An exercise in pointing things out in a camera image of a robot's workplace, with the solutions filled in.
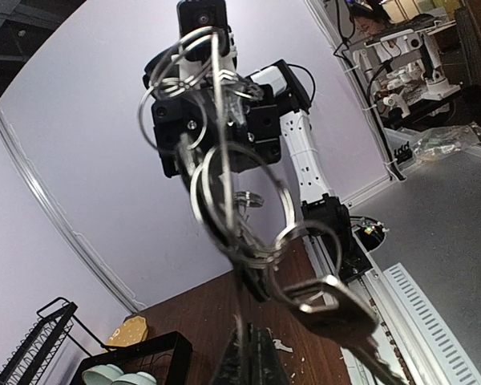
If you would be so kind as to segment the silver key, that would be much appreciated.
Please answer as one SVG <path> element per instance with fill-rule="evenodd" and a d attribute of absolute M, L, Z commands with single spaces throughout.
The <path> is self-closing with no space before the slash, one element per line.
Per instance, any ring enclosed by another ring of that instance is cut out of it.
<path fill-rule="evenodd" d="M 307 294 L 326 293 L 335 300 L 330 305 L 310 305 Z M 309 279 L 283 289 L 289 310 L 311 333 L 330 339 L 347 349 L 376 379 L 384 384 L 403 384 L 390 365 L 378 354 L 373 333 L 378 317 L 355 293 L 333 275 Z"/>

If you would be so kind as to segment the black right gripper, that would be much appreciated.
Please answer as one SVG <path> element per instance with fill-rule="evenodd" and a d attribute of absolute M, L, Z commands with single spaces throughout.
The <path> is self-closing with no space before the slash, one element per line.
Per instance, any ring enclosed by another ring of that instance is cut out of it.
<path fill-rule="evenodd" d="M 273 91 L 268 85 L 262 85 L 261 90 L 264 92 L 262 100 L 241 104 L 241 117 L 245 121 L 228 123 L 226 136 L 227 140 L 256 153 L 266 164 L 275 164 L 281 160 L 280 118 Z M 198 143 L 192 150 L 195 154 L 204 156 L 219 144 L 212 93 L 208 87 L 175 99 L 153 102 L 153 132 L 167 178 L 180 175 L 183 167 L 183 161 L 178 159 L 178 143 L 183 134 L 191 143 Z"/>

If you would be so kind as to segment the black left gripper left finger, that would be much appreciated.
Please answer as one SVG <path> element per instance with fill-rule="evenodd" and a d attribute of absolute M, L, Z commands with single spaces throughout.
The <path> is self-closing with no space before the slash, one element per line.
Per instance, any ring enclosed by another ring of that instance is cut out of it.
<path fill-rule="evenodd" d="M 234 317 L 234 328 L 210 384 L 245 383 L 245 323 L 241 316 Z"/>

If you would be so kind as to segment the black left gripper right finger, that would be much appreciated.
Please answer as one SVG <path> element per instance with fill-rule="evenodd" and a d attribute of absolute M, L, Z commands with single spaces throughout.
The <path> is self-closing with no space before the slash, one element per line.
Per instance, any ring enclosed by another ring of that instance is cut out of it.
<path fill-rule="evenodd" d="M 284 385 L 289 378 L 267 328 L 248 324 L 244 347 L 244 384 Z"/>

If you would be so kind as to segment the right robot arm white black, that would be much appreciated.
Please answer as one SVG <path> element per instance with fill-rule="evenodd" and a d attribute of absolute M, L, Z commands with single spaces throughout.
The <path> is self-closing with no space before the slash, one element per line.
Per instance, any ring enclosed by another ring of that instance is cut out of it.
<path fill-rule="evenodd" d="M 154 99 L 152 118 L 155 141 L 164 175 L 181 176 L 188 184 L 191 167 L 204 158 L 218 143 L 215 109 L 212 106 L 212 64 L 194 54 L 175 62 L 174 55 L 163 51 L 144 68 L 143 84 Z M 306 220 L 328 225 L 336 240 L 315 230 L 327 253 L 335 245 L 342 256 L 331 256 L 344 283 L 365 272 L 371 264 L 355 241 L 352 229 L 362 226 L 362 219 L 350 216 L 328 185 L 321 169 L 317 149 L 313 147 L 309 95 L 293 72 L 294 64 L 280 59 L 271 65 L 240 77 L 236 73 L 236 56 L 222 75 L 229 95 L 235 96 L 236 116 L 227 124 L 229 139 L 244 146 L 265 163 L 281 159 L 281 146 L 289 150 L 299 183 L 301 212 Z"/>

